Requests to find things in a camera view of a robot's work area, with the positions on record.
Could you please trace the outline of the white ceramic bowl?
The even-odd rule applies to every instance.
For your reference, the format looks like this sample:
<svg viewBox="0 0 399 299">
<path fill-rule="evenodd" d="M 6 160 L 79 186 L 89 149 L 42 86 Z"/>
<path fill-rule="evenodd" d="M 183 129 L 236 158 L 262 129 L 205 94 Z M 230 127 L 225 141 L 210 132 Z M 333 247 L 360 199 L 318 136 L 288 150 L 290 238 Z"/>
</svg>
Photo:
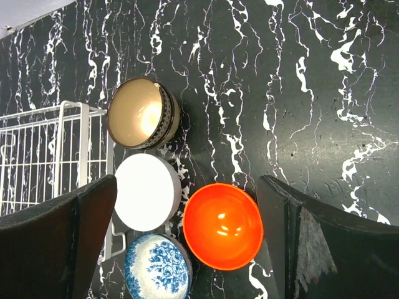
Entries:
<svg viewBox="0 0 399 299">
<path fill-rule="evenodd" d="M 174 167 L 159 157 L 138 153 L 125 159 L 115 172 L 115 212 L 129 228 L 148 232 L 177 212 L 181 181 Z"/>
</svg>

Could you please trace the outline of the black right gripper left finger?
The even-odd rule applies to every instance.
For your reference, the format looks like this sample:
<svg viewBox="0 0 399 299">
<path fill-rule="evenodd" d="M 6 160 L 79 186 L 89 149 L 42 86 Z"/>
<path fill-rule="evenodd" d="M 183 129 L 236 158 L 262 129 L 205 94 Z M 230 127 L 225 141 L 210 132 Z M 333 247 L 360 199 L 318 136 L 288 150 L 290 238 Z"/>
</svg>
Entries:
<svg viewBox="0 0 399 299">
<path fill-rule="evenodd" d="M 117 197 L 106 175 L 1 217 L 1 298 L 85 298 Z"/>
</svg>

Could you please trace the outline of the blue floral porcelain bowl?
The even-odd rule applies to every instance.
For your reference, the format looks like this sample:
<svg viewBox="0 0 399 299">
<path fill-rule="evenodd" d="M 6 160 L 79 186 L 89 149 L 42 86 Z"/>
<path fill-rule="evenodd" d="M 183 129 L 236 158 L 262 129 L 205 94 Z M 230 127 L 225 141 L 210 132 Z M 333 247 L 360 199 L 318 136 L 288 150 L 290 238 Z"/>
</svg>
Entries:
<svg viewBox="0 0 399 299">
<path fill-rule="evenodd" d="M 144 233 L 127 249 L 124 276 L 132 298 L 188 298 L 193 268 L 176 239 Z"/>
</svg>

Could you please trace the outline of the brown patterned ceramic bowl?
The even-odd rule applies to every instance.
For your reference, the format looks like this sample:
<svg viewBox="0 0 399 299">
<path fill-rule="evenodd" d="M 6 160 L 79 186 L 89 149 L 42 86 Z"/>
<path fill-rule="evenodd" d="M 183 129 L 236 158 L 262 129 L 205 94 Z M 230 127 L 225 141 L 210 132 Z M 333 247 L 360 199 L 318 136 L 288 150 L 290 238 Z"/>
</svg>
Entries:
<svg viewBox="0 0 399 299">
<path fill-rule="evenodd" d="M 121 84 L 107 109 L 107 129 L 116 144 L 149 150 L 163 146 L 180 125 L 180 106 L 160 82 L 135 77 Z"/>
</svg>

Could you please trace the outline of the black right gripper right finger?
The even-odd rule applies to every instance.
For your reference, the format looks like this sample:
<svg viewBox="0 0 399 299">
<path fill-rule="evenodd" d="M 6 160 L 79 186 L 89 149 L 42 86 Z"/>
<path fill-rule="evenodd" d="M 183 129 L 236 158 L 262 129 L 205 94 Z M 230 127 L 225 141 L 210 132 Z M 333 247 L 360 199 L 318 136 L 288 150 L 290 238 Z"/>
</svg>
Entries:
<svg viewBox="0 0 399 299">
<path fill-rule="evenodd" d="M 278 298 L 397 298 L 398 227 L 263 175 L 256 197 Z"/>
</svg>

